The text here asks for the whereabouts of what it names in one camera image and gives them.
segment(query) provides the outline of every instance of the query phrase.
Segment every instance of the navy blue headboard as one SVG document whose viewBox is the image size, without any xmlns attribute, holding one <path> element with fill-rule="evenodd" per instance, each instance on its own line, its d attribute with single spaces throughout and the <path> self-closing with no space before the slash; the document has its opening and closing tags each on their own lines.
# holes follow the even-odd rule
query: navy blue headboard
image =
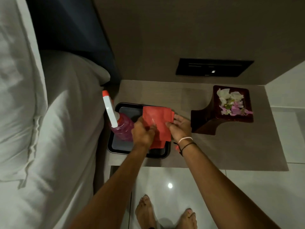
<svg viewBox="0 0 305 229">
<path fill-rule="evenodd" d="M 121 77 L 92 0 L 26 0 L 39 49 L 69 51 L 86 57 L 110 73 L 110 83 Z"/>
</svg>

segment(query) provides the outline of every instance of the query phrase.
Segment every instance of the gray wall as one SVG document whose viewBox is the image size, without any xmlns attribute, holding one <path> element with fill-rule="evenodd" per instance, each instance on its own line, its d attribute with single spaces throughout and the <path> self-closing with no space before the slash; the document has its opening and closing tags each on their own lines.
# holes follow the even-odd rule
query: gray wall
<svg viewBox="0 0 305 229">
<path fill-rule="evenodd" d="M 94 0 L 123 79 L 267 84 L 305 60 L 305 0 Z M 179 58 L 254 60 L 238 78 L 177 77 Z"/>
</svg>

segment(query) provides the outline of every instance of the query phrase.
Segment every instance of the bracelet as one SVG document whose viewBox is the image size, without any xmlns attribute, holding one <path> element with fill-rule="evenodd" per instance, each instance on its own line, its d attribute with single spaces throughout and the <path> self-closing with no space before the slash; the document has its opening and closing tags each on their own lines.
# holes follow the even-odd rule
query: bracelet
<svg viewBox="0 0 305 229">
<path fill-rule="evenodd" d="M 185 149 L 186 146 L 191 145 L 191 144 L 197 145 L 195 142 L 191 142 L 191 143 L 188 143 L 186 146 L 184 146 L 184 147 L 181 149 L 178 143 L 174 142 L 174 144 L 178 145 L 179 150 L 180 150 L 180 151 L 179 151 L 179 154 L 180 154 L 182 157 L 183 157 L 182 151 Z"/>
<path fill-rule="evenodd" d="M 190 136 L 187 136 L 187 137 L 181 138 L 181 139 L 178 141 L 178 144 L 179 144 L 183 139 L 188 139 L 188 138 L 193 140 L 193 138 L 191 138 Z"/>
</svg>

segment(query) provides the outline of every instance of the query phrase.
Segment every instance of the hand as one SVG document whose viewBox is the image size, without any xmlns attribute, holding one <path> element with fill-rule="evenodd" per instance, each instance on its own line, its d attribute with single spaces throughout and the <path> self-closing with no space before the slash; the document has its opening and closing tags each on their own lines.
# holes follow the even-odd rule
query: hand
<svg viewBox="0 0 305 229">
<path fill-rule="evenodd" d="M 180 115 L 175 114 L 173 123 L 166 122 L 166 126 L 176 142 L 181 138 L 192 136 L 191 122 Z"/>
<path fill-rule="evenodd" d="M 135 127 L 132 129 L 134 147 L 144 147 L 146 150 L 148 150 L 153 142 L 156 129 L 157 127 L 153 125 L 147 131 L 143 126 L 143 117 L 140 116 L 137 122 L 135 122 Z"/>
</svg>

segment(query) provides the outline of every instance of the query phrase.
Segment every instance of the white spray nozzle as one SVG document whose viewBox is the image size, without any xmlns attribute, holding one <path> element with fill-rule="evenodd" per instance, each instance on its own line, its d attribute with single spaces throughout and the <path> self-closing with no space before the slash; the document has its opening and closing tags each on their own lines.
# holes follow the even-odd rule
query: white spray nozzle
<svg viewBox="0 0 305 229">
<path fill-rule="evenodd" d="M 110 119 L 111 127 L 113 127 L 113 128 L 118 127 L 117 121 L 120 118 L 120 114 L 118 112 L 114 111 L 112 100 L 109 96 L 109 92 L 106 90 L 103 91 L 103 100 L 105 103 L 108 117 Z"/>
</svg>

